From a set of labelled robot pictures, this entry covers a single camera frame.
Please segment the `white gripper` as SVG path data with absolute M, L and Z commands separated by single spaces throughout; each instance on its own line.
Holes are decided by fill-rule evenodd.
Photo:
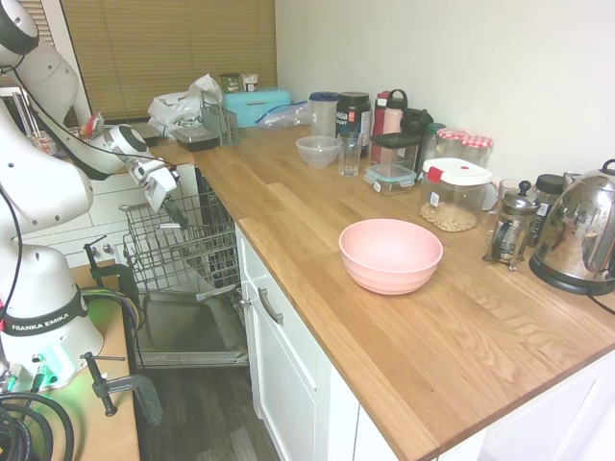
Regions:
M 150 208 L 159 211 L 163 206 L 172 221 L 185 231 L 188 222 L 184 213 L 173 199 L 166 200 L 177 188 L 180 174 L 169 169 L 161 159 L 131 161 L 128 170 L 133 180 L 143 188 Z

